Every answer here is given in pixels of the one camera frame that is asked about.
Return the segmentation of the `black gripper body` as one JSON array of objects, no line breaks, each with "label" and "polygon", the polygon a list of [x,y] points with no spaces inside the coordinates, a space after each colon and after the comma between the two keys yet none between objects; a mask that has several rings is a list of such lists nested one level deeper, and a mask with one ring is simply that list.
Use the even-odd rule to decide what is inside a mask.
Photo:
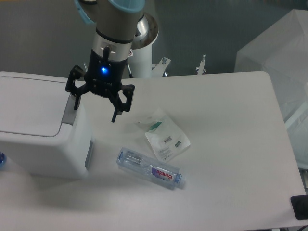
[{"label": "black gripper body", "polygon": [[91,51],[88,71],[84,76],[89,91],[105,98],[118,95],[127,63],[126,60],[112,61],[110,58],[110,48],[104,48],[101,56]]}]

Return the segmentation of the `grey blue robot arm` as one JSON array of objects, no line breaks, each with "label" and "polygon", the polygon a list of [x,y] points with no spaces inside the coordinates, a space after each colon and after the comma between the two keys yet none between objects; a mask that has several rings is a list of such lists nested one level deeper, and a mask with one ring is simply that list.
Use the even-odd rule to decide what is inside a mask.
[{"label": "grey blue robot arm", "polygon": [[65,90],[75,98],[74,109],[87,92],[107,98],[114,106],[112,121],[129,112],[135,86],[122,84],[128,58],[152,44],[158,37],[158,24],[144,12],[143,0],[80,0],[86,16],[96,22],[96,33],[87,71],[78,65],[69,74]]}]

